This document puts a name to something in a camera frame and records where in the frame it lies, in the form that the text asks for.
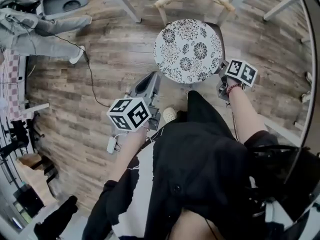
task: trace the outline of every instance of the shoe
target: shoe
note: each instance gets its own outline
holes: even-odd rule
[[[172,107],[167,107],[162,113],[163,119],[169,123],[177,118],[177,113]]]
[[[312,86],[312,74],[310,74],[309,72],[305,72],[305,79]]]
[[[79,46],[80,47],[80,52],[77,57],[75,58],[70,58],[69,61],[71,64],[76,64],[78,60],[81,58],[82,54],[84,54],[85,47],[83,45]]]
[[[302,103],[306,103],[308,101],[310,101],[311,99],[311,91],[308,91],[307,93],[304,93],[301,95],[301,102]]]

